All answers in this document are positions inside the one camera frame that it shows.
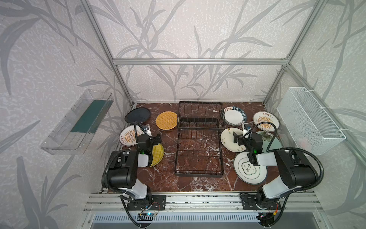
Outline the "mint green flower plate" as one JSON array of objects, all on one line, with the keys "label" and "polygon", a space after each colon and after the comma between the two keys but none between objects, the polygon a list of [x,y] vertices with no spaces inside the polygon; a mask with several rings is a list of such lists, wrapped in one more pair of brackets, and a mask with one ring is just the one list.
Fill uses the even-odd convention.
[{"label": "mint green flower plate", "polygon": [[[263,140],[263,146],[262,146],[263,152],[267,153],[267,148],[273,138],[273,134],[271,134],[269,132],[265,132],[265,131],[258,131],[257,133],[259,135],[261,135],[262,140]],[[272,149],[279,149],[279,148],[282,148],[281,142],[279,141],[279,139],[277,137],[275,137],[275,139],[273,140],[269,149],[272,150]]]}]

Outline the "white plate green text rim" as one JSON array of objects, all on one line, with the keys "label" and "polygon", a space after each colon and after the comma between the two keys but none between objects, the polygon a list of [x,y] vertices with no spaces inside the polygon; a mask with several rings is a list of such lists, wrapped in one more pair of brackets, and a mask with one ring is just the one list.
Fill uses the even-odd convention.
[{"label": "white plate green text rim", "polygon": [[244,110],[236,106],[224,108],[222,116],[224,122],[231,126],[240,126],[247,121],[247,115]]}]

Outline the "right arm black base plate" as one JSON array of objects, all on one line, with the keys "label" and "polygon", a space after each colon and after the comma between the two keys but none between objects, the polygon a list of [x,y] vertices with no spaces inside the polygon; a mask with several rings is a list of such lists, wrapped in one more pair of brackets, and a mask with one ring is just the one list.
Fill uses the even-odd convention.
[{"label": "right arm black base plate", "polygon": [[279,199],[268,199],[262,194],[240,193],[244,210],[281,210]]}]

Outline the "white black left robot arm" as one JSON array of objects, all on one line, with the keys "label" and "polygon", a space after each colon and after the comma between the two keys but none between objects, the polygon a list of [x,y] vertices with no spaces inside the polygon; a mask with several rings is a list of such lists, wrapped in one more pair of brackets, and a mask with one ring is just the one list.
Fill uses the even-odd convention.
[{"label": "white black left robot arm", "polygon": [[161,143],[160,134],[142,134],[137,137],[137,149],[113,151],[102,175],[103,188],[120,193],[122,202],[150,205],[151,189],[137,178],[138,168],[151,167],[158,160],[153,150]]}]

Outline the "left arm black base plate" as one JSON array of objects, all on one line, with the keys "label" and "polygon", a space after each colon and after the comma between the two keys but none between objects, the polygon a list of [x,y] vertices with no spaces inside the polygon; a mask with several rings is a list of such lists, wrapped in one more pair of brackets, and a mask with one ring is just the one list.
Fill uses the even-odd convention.
[{"label": "left arm black base plate", "polygon": [[152,195],[144,199],[128,201],[128,210],[165,210],[166,195]]}]

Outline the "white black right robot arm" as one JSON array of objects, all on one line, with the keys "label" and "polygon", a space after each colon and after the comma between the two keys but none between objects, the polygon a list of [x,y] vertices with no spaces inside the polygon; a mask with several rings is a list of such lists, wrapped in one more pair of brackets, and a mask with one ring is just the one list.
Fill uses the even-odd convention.
[{"label": "white black right robot arm", "polygon": [[269,143],[266,152],[263,151],[263,139],[252,129],[246,133],[233,133],[233,143],[245,146],[251,168],[261,169],[277,167],[279,176],[270,183],[262,185],[256,194],[243,194],[243,208],[267,210],[279,207],[281,198],[290,194],[318,186],[324,178],[324,167],[312,153],[301,148],[271,149]]}]

